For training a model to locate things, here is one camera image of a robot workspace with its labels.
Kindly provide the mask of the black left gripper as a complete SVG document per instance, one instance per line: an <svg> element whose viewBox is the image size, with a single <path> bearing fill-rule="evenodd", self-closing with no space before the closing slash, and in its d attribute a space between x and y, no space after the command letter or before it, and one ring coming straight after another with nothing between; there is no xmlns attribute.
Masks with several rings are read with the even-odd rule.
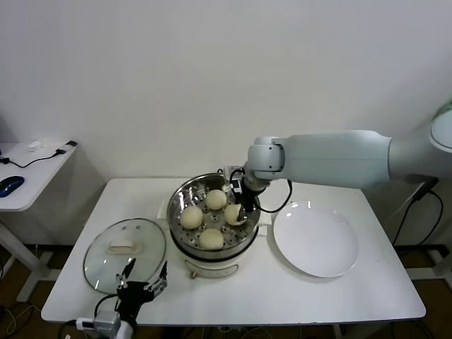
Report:
<svg viewBox="0 0 452 339"><path fill-rule="evenodd" d="M157 280L149 288L146 282L127 282L135 263L136 258L130 258L123 271L116 274L119 298L117 312L122 321L135 321L141 307L152 302L155 294L160 294L167 287L167 261L161 267Z"/></svg>

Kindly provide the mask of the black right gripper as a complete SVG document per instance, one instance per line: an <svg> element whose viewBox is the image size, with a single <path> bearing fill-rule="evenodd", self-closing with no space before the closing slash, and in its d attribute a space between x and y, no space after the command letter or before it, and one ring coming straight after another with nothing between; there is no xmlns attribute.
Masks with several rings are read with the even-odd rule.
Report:
<svg viewBox="0 0 452 339"><path fill-rule="evenodd" d="M256 197L260 194L260 191L253 191L249 188L242 188L242 192L239 194L239 204L241 207L237 214L237 224L243 225L248 217L246 212L252 212L254 210Z"/></svg>

